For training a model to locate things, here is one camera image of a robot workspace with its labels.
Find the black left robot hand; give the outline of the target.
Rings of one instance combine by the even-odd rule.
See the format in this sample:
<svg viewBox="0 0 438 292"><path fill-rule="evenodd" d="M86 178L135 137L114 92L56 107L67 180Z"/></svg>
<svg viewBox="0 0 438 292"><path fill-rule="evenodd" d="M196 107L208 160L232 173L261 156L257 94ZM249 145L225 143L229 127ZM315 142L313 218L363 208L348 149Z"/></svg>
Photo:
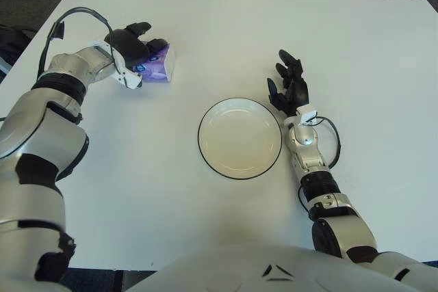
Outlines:
<svg viewBox="0 0 438 292"><path fill-rule="evenodd" d="M150 57L157 55L168 46L168 42L162 38L143 43L139 37L150 28L151 25L148 22L132 23L124 29L115 29L112 33L108 33L104 41L122 55L127 68L133 68L145 63Z"/></svg>

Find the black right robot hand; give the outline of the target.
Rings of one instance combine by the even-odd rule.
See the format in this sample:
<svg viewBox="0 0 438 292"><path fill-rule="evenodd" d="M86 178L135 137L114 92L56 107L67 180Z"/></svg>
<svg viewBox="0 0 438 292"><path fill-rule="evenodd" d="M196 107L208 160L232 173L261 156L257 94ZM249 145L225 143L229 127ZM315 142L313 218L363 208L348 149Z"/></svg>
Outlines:
<svg viewBox="0 0 438 292"><path fill-rule="evenodd" d="M283 79L284 92L279 92L275 82L267 78L269 101L277 110L282 111L288 117L295 116L296 110L309 104L309 92L307 83L302 77L303 68L301 61L280 49L279 57L282 64L276 63L275 68Z"/></svg>

